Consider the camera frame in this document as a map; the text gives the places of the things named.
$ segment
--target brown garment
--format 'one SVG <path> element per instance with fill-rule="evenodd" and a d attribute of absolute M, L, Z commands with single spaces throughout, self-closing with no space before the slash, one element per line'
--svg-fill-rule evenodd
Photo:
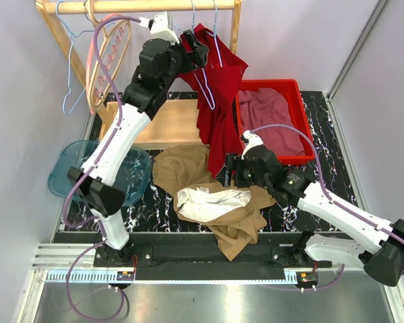
<path fill-rule="evenodd" d="M 218 182 L 188 186 L 188 188 L 193 190 L 197 190 L 198 187 L 208 188 L 210 194 L 231 188 L 250 190 L 251 200 L 245 207 L 236 208 L 210 222 L 198 223 L 206 225 L 215 234 L 220 250 L 229 260 L 234 259 L 247 244 L 257 243 L 258 231 L 267 224 L 259 210 L 264 207 L 270 207 L 275 203 L 275 200 L 266 190 L 257 186 L 251 186 L 250 188 L 224 188 Z M 179 213 L 177 194 L 174 195 L 174 210 L 177 212 L 178 217 L 185 221 L 195 222 Z"/>
<path fill-rule="evenodd" d="M 186 187 L 197 189 L 206 187 L 209 193 L 227 189 L 213 180 L 207 170 L 209 148 L 201 145 L 177 146 L 160 153 L 154 158 L 154 184 L 174 196 L 174 209 L 180 219 L 194 222 L 179 213 L 176 193 Z M 241 188 L 251 191 L 251 200 L 245 207 L 239 207 L 213 221 L 200 223 L 206 225 L 218 240 L 218 246 L 224 255 L 234 259 L 248 244 L 257 243 L 258 231 L 267 222 L 259 210 L 275 203 L 275 199 L 266 190 L 257 186 Z"/>
<path fill-rule="evenodd" d="M 169 148 L 154 158 L 154 184 L 174 196 L 180 189 L 193 184 L 212 183 L 208 171 L 209 147 L 180 145 Z"/>

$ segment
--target pink cloth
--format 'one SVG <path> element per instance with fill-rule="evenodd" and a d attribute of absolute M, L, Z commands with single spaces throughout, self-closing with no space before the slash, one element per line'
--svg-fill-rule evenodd
<path fill-rule="evenodd" d="M 271 123 L 294 127 L 288 102 L 274 89 L 261 88 L 258 92 L 238 91 L 243 131 L 253 130 Z M 265 146 L 277 156 L 304 155 L 299 134 L 289 129 L 270 128 L 257 132 Z"/>

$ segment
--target fabric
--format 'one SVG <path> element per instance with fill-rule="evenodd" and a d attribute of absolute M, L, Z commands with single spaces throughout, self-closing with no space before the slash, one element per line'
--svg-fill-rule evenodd
<path fill-rule="evenodd" d="M 207 170 L 209 148 L 201 145 L 182 145 L 167 149 L 154 158 L 154 184 L 174 196 L 174 209 L 178 217 L 206 225 L 218 240 L 225 256 L 232 260 L 248 244 L 256 243 L 258 231 L 266 226 L 259 210 L 275 203 L 268 192 L 257 186 L 250 188 L 224 188 Z M 227 190 L 249 190 L 251 199 L 244 207 L 237 207 L 216 219 L 198 222 L 180 213 L 178 191 L 184 188 L 218 193 Z"/>
<path fill-rule="evenodd" d="M 208 63 L 204 68 L 207 83 L 201 69 L 180 74 L 179 77 L 186 81 L 193 90 L 198 91 L 197 108 L 199 109 L 199 115 L 196 125 L 199 129 L 202 143 L 211 147 L 207 169 L 215 178 L 215 175 L 223 167 L 227 153 L 242 153 L 240 137 L 234 126 L 232 102 L 248 65 L 232 54 L 229 48 L 217 38 L 223 63 L 223 67 L 220 67 L 214 38 L 209 33 L 211 33 L 211 30 L 201 24 L 195 28 L 195 36 L 198 41 L 209 48 Z M 186 50 L 190 50 L 190 46 L 183 35 L 181 39 Z M 209 107 L 197 79 L 209 100 L 211 98 L 206 87 L 208 86 L 211 89 L 215 101 L 214 110 Z"/>
<path fill-rule="evenodd" d="M 169 148 L 154 158 L 154 184 L 174 196 L 192 184 L 215 182 L 207 170 L 209 147 L 180 145 Z"/>
<path fill-rule="evenodd" d="M 271 123 L 294 127 L 289 114 L 288 102 L 274 89 L 238 91 L 240 116 L 243 130 L 253 130 Z M 264 145 L 277 156 L 304 155 L 304 146 L 298 133 L 289 129 L 270 128 L 257 132 Z"/>
<path fill-rule="evenodd" d="M 225 190 L 210 193 L 197 186 L 196 190 L 184 188 L 176 193 L 177 207 L 187 219 L 210 222 L 239 207 L 245 207 L 251 199 L 249 190 Z"/>
<path fill-rule="evenodd" d="M 229 189 L 224 188 L 218 182 L 189 186 L 193 190 L 197 187 L 206 187 L 212 193 Z M 178 218 L 206 225 L 215 234 L 219 249 L 229 260 L 233 260 L 247 244 L 257 243 L 259 230 L 267 224 L 259 210 L 275 203 L 266 190 L 257 186 L 232 189 L 250 190 L 251 200 L 245 207 L 236 208 L 209 222 L 199 222 L 185 217 L 178 208 L 177 194 L 174 196 L 174 210 L 177 212 Z"/>

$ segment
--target wooden clothes rack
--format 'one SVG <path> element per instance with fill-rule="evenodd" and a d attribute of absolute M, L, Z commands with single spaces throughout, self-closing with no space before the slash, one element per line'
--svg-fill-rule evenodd
<path fill-rule="evenodd" d="M 196 10 L 215 10 L 213 0 L 193 0 Z M 232 10 L 232 27 L 230 33 L 230 50 L 236 54 L 240 24 L 241 0 L 216 0 L 218 10 Z M 68 57 L 71 41 L 56 15 L 57 3 L 49 0 L 36 0 L 36 8 L 45 20 L 61 51 Z M 58 13 L 61 15 L 83 15 L 88 12 L 87 1 L 60 3 Z M 93 4 L 94 13 L 132 13 L 152 11 L 192 11 L 191 0 L 122 0 L 97 1 Z M 71 68 L 83 87 L 86 86 L 86 68 L 73 49 Z M 135 145 L 144 149 L 161 149 L 175 145 L 201 144 L 197 120 L 196 100 L 168 100 L 159 110 L 158 115 L 138 136 Z M 116 102 L 102 105 L 97 113 L 102 119 L 100 138 L 114 120 L 118 106 Z"/>

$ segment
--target blue plastic bowl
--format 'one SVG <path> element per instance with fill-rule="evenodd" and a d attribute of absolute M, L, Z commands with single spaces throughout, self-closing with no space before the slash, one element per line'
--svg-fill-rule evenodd
<path fill-rule="evenodd" d="M 82 164 L 93 154 L 99 142 L 78 140 L 71 143 L 60 154 L 54 170 L 48 177 L 48 188 L 56 196 L 67 197 L 72 185 L 67 178 L 70 167 L 81 168 Z M 152 161 L 148 153 L 140 148 L 130 149 L 116 175 L 114 187 L 126 193 L 123 206 L 137 202 L 147 188 L 152 172 Z M 74 201 L 81 201 L 78 195 L 73 195 Z"/>

